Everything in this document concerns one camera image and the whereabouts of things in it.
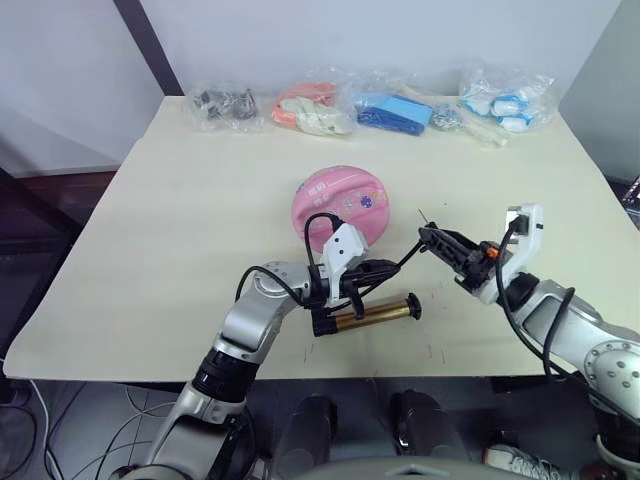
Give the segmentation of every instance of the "beige table surface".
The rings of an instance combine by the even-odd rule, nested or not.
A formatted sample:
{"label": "beige table surface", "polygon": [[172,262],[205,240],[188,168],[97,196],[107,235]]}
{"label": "beige table surface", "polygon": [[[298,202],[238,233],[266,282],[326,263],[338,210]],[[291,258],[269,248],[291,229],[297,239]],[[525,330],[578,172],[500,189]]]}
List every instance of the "beige table surface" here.
{"label": "beige table surface", "polygon": [[[168,97],[116,174],[45,299],[11,345],[11,377],[184,381],[209,349],[246,267],[304,261],[291,226],[297,186],[336,164],[377,175],[391,221],[372,258],[399,259],[420,208],[469,238],[499,240],[509,205],[545,208],[529,271],[574,286],[605,320],[640,330],[640,235],[567,125],[506,147],[463,133],[421,137],[362,128],[346,140],[268,126],[194,132]],[[418,322],[314,338],[295,311],[259,378],[525,375],[542,372],[496,306],[435,257],[418,255],[378,297],[415,292]]]}

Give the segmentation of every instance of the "white wall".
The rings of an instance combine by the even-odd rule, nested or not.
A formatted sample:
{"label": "white wall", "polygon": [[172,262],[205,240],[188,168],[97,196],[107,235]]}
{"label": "white wall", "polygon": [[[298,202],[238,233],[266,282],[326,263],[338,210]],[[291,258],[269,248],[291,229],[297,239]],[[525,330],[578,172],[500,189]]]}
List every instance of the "white wall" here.
{"label": "white wall", "polygon": [[560,104],[605,175],[640,175],[640,2],[623,0]]}
{"label": "white wall", "polygon": [[143,0],[183,89],[220,74],[275,84],[336,64],[432,74],[476,57],[571,84],[618,0]]}
{"label": "white wall", "polygon": [[110,0],[2,2],[0,72],[14,175],[117,167],[162,99]]}

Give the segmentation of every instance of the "floor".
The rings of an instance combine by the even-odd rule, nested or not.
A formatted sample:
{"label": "floor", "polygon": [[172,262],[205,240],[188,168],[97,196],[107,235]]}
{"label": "floor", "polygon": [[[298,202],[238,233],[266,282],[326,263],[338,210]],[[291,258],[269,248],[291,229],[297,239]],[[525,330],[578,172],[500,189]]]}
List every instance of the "floor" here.
{"label": "floor", "polygon": [[[84,223],[111,176],[75,176],[75,179],[67,176],[57,183],[52,179],[26,183],[30,182],[30,188],[39,195]],[[24,236],[25,232],[34,236],[48,234],[46,228],[29,219],[19,208],[0,201],[3,238]],[[0,337],[10,330],[48,255],[0,254]],[[516,383],[513,379],[489,378],[266,381],[256,382],[252,388],[249,407],[257,426],[258,444],[267,454],[273,451],[295,406],[306,396],[320,393],[329,396],[338,406],[338,434],[332,459],[392,455],[394,444],[386,415],[388,400],[394,392],[414,388],[431,394],[452,415],[475,460],[480,460],[482,448],[492,441],[498,428],[517,431],[523,449],[563,467],[577,468],[597,459],[591,408],[582,393],[564,384],[540,383],[518,389]],[[108,383],[43,381],[37,384],[51,412],[52,425],[67,410],[51,437],[52,449],[66,480],[96,477],[97,462],[81,469],[103,455],[120,425],[136,414],[126,397],[126,388],[141,408],[176,397],[175,393]],[[25,382],[15,385],[19,391],[31,391]],[[37,445],[25,467],[11,478],[47,478],[41,449],[44,418],[35,395],[31,394],[26,409],[36,416]],[[166,409],[156,414],[166,414]],[[34,431],[28,419],[21,410],[0,407],[0,479],[29,451]],[[134,419],[118,436],[114,447],[149,442],[161,421],[161,418],[147,416]],[[148,443],[139,443],[113,452],[106,458],[99,478],[108,478],[119,466],[141,461],[147,447]]]}

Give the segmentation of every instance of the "pink ball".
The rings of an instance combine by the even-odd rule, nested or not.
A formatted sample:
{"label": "pink ball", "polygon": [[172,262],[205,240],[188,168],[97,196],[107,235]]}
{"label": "pink ball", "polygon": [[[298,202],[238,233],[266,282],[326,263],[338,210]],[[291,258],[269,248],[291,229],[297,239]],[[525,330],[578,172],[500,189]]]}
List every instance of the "pink ball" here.
{"label": "pink ball", "polygon": [[[314,213],[328,212],[360,230],[369,245],[383,234],[389,222],[389,198],[384,186],[366,170],[335,166],[311,175],[298,188],[291,207],[293,227],[304,241],[304,224]],[[332,234],[331,222],[318,218],[309,227],[311,248],[322,252]]]}

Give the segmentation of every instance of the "sneaker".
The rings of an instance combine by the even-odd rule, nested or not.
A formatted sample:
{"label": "sneaker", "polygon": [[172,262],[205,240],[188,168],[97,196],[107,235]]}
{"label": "sneaker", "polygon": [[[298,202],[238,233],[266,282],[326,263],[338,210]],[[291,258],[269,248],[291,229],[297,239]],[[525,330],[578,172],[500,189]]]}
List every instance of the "sneaker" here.
{"label": "sneaker", "polygon": [[533,455],[509,445],[494,445],[484,452],[483,462],[494,468],[537,480],[579,480],[579,472],[562,471]]}

